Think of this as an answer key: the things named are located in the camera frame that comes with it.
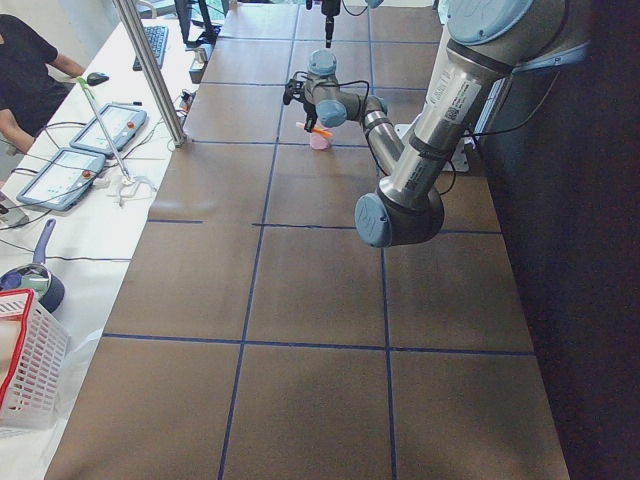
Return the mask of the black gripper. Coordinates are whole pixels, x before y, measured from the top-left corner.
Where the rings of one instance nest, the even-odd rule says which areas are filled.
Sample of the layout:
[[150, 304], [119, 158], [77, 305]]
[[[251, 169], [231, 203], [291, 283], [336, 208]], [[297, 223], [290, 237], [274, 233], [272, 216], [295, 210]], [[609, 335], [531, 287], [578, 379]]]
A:
[[304, 130], [313, 131], [318, 121], [316, 105], [307, 99], [303, 99], [302, 104], [303, 104], [304, 112], [306, 114], [306, 119], [304, 122]]

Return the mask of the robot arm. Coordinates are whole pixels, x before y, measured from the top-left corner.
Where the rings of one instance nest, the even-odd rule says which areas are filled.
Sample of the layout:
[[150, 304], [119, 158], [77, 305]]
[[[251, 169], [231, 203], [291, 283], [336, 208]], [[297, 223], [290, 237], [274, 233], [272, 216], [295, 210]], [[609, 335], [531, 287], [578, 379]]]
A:
[[590, 1], [452, 1], [449, 40], [437, 56], [421, 114], [405, 139], [373, 103], [361, 124], [387, 176], [359, 198], [355, 225], [368, 245], [422, 243], [444, 221], [434, 184], [494, 83], [515, 70], [580, 61], [589, 42]]
[[347, 121], [358, 123], [374, 161], [391, 174], [404, 149], [383, 99], [366, 91], [363, 95], [342, 90], [336, 77], [337, 59], [327, 49], [315, 50], [308, 61], [306, 79], [301, 83], [301, 101], [307, 114], [305, 128], [319, 121], [337, 128]]

